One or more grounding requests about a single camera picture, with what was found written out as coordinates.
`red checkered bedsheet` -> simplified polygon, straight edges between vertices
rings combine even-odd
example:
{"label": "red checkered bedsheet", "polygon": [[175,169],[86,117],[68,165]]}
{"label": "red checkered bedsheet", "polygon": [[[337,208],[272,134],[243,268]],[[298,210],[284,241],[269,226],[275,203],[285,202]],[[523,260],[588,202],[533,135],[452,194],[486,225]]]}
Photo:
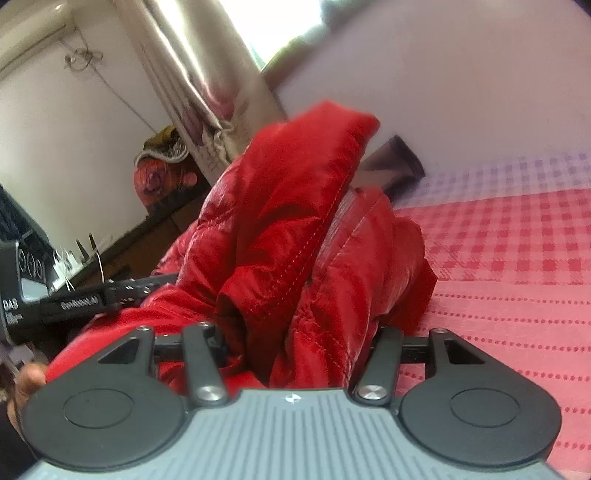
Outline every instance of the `red checkered bedsheet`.
{"label": "red checkered bedsheet", "polygon": [[[440,279],[419,334],[448,327],[548,390],[563,412],[550,463],[589,474],[591,190],[396,213],[421,226],[426,257]],[[421,375],[421,368],[406,366],[399,393]]]}

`finger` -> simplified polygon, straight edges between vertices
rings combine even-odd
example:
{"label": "finger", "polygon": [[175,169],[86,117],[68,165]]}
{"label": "finger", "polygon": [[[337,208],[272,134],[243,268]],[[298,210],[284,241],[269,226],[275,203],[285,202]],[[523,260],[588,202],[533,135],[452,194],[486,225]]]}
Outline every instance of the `finger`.
{"label": "finger", "polygon": [[10,400],[6,405],[6,411],[8,413],[8,420],[12,424],[13,428],[21,435],[21,429],[19,428],[18,419],[17,419],[17,410],[14,407],[14,400]]}
{"label": "finger", "polygon": [[14,386],[16,407],[22,408],[28,398],[46,383],[47,367],[42,364],[27,364],[20,371]]}

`white cable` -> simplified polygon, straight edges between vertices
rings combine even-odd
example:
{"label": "white cable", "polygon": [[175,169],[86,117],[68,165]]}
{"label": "white cable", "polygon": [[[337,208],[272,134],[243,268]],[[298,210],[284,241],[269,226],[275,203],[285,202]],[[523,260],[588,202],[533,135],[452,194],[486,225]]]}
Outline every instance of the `white cable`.
{"label": "white cable", "polygon": [[60,247],[61,249],[61,255],[57,252],[57,250],[53,251],[53,260],[55,262],[55,265],[58,265],[58,268],[61,272],[62,275],[64,275],[64,279],[66,281],[66,287],[68,289],[68,291],[72,291],[72,290],[76,290],[74,288],[74,285],[72,285],[72,282],[70,282],[70,279],[68,278],[68,272],[67,269],[65,267],[66,264],[66,258],[67,258],[67,254],[64,252],[64,248]]}
{"label": "white cable", "polygon": [[103,272],[103,262],[100,261],[100,253],[98,252],[98,250],[96,251],[96,258],[99,259],[100,280],[101,282],[105,283],[105,272]]}
{"label": "white cable", "polygon": [[[70,69],[71,72],[74,72],[74,73],[82,72],[82,71],[86,70],[88,67],[93,69],[95,71],[96,75],[98,76],[99,80],[105,84],[105,86],[110,90],[110,92],[113,95],[115,95],[115,97],[117,97],[119,99],[119,101],[121,103],[123,103],[139,120],[141,120],[142,123],[146,127],[148,127],[153,133],[157,134],[158,131],[154,127],[152,127],[152,125],[150,125],[150,123],[135,108],[133,108],[127,100],[125,100],[120,94],[118,94],[117,91],[111,86],[111,84],[105,79],[105,77],[102,76],[101,72],[98,71],[98,69],[92,63],[92,61],[95,58],[98,58],[98,60],[101,60],[102,53],[91,50],[88,46],[88,42],[86,41],[84,35],[82,34],[82,31],[78,27],[76,27],[76,30],[84,43],[84,48],[73,48],[65,40],[63,40],[62,38],[60,39],[60,43],[74,54],[74,57],[71,57],[71,56],[66,57],[66,66]],[[76,57],[83,58],[85,61],[85,64],[80,68],[74,67],[72,65],[73,62],[75,61]]]}

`logo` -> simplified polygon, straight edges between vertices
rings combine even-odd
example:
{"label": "logo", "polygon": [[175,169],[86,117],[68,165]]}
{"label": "logo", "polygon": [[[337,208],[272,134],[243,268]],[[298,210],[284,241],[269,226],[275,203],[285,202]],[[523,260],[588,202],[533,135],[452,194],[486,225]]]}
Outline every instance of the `logo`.
{"label": "logo", "polygon": [[285,396],[285,401],[293,404],[298,403],[301,400],[301,397],[297,393],[290,393],[289,395]]}
{"label": "logo", "polygon": [[4,306],[5,312],[8,312],[9,310],[16,310],[18,308],[18,302],[16,299],[3,300],[2,305]]}
{"label": "logo", "polygon": [[99,298],[96,295],[92,297],[86,297],[78,300],[63,301],[61,303],[62,310],[78,309],[81,307],[90,307],[92,305],[98,305]]}

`screw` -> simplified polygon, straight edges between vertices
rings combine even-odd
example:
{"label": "screw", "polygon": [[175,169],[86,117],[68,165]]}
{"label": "screw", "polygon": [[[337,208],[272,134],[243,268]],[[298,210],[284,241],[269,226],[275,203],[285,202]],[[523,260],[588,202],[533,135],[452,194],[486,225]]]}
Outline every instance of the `screw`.
{"label": "screw", "polygon": [[197,396],[204,401],[217,401],[226,396],[226,391],[222,387],[206,385],[197,389]]}
{"label": "screw", "polygon": [[357,393],[365,400],[381,400],[388,394],[382,385],[364,385],[357,390]]}

